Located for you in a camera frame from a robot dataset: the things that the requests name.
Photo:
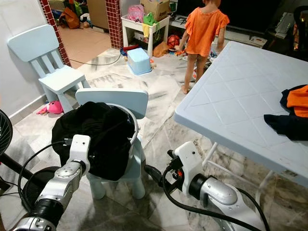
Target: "light blue chair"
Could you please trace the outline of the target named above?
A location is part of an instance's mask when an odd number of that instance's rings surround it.
[[[146,91],[126,89],[79,89],[75,96],[80,105],[86,102],[120,105],[133,113],[136,119],[145,117],[149,99]],[[135,131],[138,132],[138,124],[136,124]],[[125,174],[117,182],[131,181],[133,183],[133,197],[141,199],[145,195],[145,189],[141,180],[141,163],[145,160],[145,156],[141,146],[140,135],[137,135],[137,138],[131,145],[132,155],[128,161]],[[87,178],[90,182],[92,197],[94,199],[102,199],[106,194],[103,184],[112,181],[97,177],[91,173],[87,174]]]
[[[84,74],[63,65],[58,53],[59,42],[51,25],[25,31],[9,39],[8,46],[24,62],[30,62],[39,75],[49,102],[61,102],[64,112],[73,109],[64,92],[79,82],[89,88]]]

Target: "child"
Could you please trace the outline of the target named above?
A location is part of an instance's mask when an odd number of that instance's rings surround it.
[[[229,23],[229,18],[219,9],[221,0],[203,0],[205,7],[196,8],[187,18],[185,25],[186,31],[180,44],[175,48],[182,50],[185,42],[188,40],[186,52],[188,53],[188,64],[185,75],[185,84],[181,87],[184,94],[189,91],[189,83],[193,74],[194,63],[197,61],[197,78],[203,75],[203,70],[209,52],[211,43],[218,35],[217,51],[223,49],[225,39],[225,27]]]

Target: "pink bag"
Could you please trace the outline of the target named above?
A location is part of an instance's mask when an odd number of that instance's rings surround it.
[[[142,5],[133,5],[128,8],[127,19],[143,23],[144,8]]]

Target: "ball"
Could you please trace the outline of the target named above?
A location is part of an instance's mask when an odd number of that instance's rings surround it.
[[[173,49],[175,46],[180,44],[180,38],[177,35],[170,35],[168,37],[167,45],[170,49]]]

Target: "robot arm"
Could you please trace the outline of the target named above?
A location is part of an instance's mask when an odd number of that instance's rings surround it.
[[[176,180],[173,184],[167,183],[169,192],[177,188],[185,196],[200,200],[201,205],[212,212],[243,221],[260,231],[266,230],[259,215],[244,203],[241,193],[234,186],[202,174],[202,160],[193,142],[186,142],[175,151],[169,150],[168,155],[173,158],[169,166],[172,166]],[[145,171],[161,186],[162,175],[156,168],[145,166]],[[222,219],[214,220],[224,231],[248,231]]]
[[[90,137],[75,135],[70,158],[46,184],[29,217],[22,219],[13,231],[55,231],[81,177],[90,169],[88,151]]]

